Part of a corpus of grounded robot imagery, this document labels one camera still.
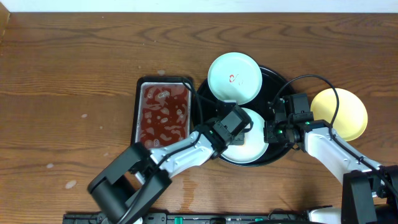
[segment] wooden table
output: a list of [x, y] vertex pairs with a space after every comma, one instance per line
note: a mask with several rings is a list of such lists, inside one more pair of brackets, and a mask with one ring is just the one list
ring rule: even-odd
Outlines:
[[[165, 70], [198, 87], [226, 52], [287, 79], [316, 73], [352, 91], [369, 123], [350, 143], [398, 163], [398, 15], [14, 13], [0, 46], [0, 223], [98, 211], [86, 187], [129, 145], [138, 78]], [[315, 79], [293, 86], [311, 97], [328, 88]], [[173, 181], [154, 208], [268, 213], [341, 204], [341, 184], [302, 152], [256, 168], [218, 159]]]

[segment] white plate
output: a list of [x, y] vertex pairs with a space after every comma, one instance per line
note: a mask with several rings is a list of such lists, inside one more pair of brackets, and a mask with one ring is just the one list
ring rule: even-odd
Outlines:
[[231, 52], [219, 56], [210, 66], [208, 83], [219, 100], [236, 100], [239, 105], [253, 100], [260, 92], [262, 75], [249, 56]]
[[244, 144], [242, 146], [228, 146], [227, 150], [222, 153], [225, 159], [239, 164], [255, 161], [268, 148], [268, 143], [264, 142], [264, 119], [253, 110], [242, 109], [253, 121], [253, 128], [250, 132], [244, 133]]

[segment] yellow plate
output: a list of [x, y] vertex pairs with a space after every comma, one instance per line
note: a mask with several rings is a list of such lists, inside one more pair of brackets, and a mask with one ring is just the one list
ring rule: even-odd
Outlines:
[[[354, 140], [365, 131], [368, 113], [362, 101], [354, 93], [336, 88], [340, 107], [333, 128], [345, 141]], [[336, 110], [336, 96], [332, 89], [320, 92], [311, 103], [315, 120], [331, 121]]]

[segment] black rectangular tray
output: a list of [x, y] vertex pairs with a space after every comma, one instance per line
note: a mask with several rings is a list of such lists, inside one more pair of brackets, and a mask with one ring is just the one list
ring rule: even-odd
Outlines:
[[[189, 79], [193, 84], [193, 79], [191, 77], [184, 77]], [[136, 127], [138, 122], [139, 116], [139, 98], [141, 97], [141, 86], [147, 82], [159, 82], [159, 83], [181, 83], [181, 77], [141, 77], [137, 81], [137, 88], [136, 88], [136, 102], [134, 103], [134, 118], [132, 121], [132, 131], [131, 131], [131, 139], [130, 145], [133, 145], [136, 140]], [[191, 93], [190, 97], [191, 101], [191, 110], [192, 110], [192, 103], [193, 103], [193, 94]], [[189, 132], [192, 130], [192, 125], [189, 126]]]

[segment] black tray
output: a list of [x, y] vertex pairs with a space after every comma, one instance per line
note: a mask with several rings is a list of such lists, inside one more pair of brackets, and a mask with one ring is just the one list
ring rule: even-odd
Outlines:
[[[250, 101], [249, 103], [241, 105], [243, 108], [251, 109], [257, 112], [264, 120], [271, 120], [273, 119], [273, 114], [270, 114], [269, 110], [267, 109], [268, 101], [272, 101], [276, 95], [276, 93], [280, 90], [280, 88], [287, 82], [287, 80], [279, 75], [277, 72], [260, 65], [260, 70], [262, 73], [262, 86], [260, 89], [259, 94]], [[294, 89], [289, 85], [285, 88], [284, 91], [280, 94], [280, 96], [291, 95], [294, 94]], [[216, 97], [212, 94], [209, 89], [207, 79], [200, 85], [198, 89], [198, 94], [208, 98], [211, 101], [216, 101]], [[206, 108], [203, 110], [203, 120], [208, 120], [210, 118], [214, 118], [217, 116], [217, 112], [215, 108], [211, 108], [209, 104], [206, 104], [202, 101], [202, 108]], [[191, 116], [193, 125], [199, 124], [199, 114], [197, 113], [197, 103], [191, 103]], [[234, 164], [237, 166], [263, 166], [270, 164], [284, 155], [290, 150], [290, 148], [284, 148], [283, 144], [269, 144], [267, 151], [262, 155], [259, 159], [246, 163], [246, 164], [238, 164], [235, 162], [231, 162], [221, 156], [221, 159], [229, 162], [230, 164]]]
[[[193, 79], [191, 77], [184, 77], [189, 79], [193, 84]], [[130, 145], [133, 145], [135, 143], [136, 139], [136, 127], [137, 127], [137, 120], [138, 120], [138, 114], [139, 114], [139, 98], [141, 95], [141, 86], [142, 84], [146, 82], [160, 82], [160, 83], [180, 83], [181, 82], [181, 77], [141, 77], [137, 81], [137, 88], [136, 88], [136, 102], [134, 103], [134, 118], [132, 120], [132, 131], [131, 131], [131, 140], [130, 140]], [[193, 102], [193, 94], [191, 93], [191, 108], [192, 105], [194, 104]], [[189, 132], [192, 131], [192, 125], [189, 126]]]

